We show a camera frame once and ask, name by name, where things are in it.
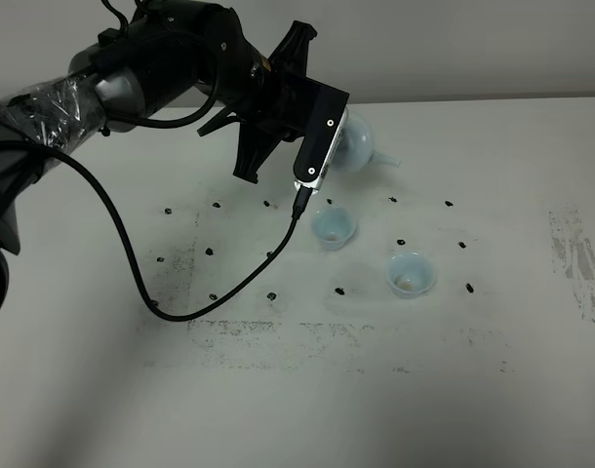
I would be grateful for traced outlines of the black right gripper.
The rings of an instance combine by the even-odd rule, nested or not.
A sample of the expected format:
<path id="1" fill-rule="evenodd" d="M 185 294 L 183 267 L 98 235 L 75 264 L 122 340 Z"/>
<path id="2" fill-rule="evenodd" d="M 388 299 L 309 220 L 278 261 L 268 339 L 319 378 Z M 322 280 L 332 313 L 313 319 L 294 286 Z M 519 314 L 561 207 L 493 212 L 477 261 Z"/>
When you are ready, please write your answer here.
<path id="1" fill-rule="evenodd" d="M 218 53 L 217 100 L 224 108 L 198 130 L 209 135 L 237 124 L 239 136 L 233 175 L 258 183 L 258 169 L 283 140 L 299 134 L 291 115 L 302 101 L 298 85 L 306 77 L 310 42 L 317 37 L 309 23 L 294 20 L 269 58 L 254 48 Z"/>

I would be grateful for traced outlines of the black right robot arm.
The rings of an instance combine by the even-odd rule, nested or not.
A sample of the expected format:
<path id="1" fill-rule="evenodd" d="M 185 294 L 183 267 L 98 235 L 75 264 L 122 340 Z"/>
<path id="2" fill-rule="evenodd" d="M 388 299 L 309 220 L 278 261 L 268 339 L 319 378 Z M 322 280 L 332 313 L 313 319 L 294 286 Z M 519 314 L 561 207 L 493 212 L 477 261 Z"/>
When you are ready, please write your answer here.
<path id="1" fill-rule="evenodd" d="M 95 134 L 136 127 L 200 135 L 237 124 L 234 173 L 256 182 L 279 143 L 299 141 L 293 219 L 325 176 L 345 116 L 345 92 L 310 79 L 315 29 L 296 21 L 270 56 L 244 36 L 230 8 L 201 1 L 139 1 L 131 18 L 78 53 L 64 77 L 0 100 L 0 309 L 6 254 L 20 238 L 15 202 Z"/>

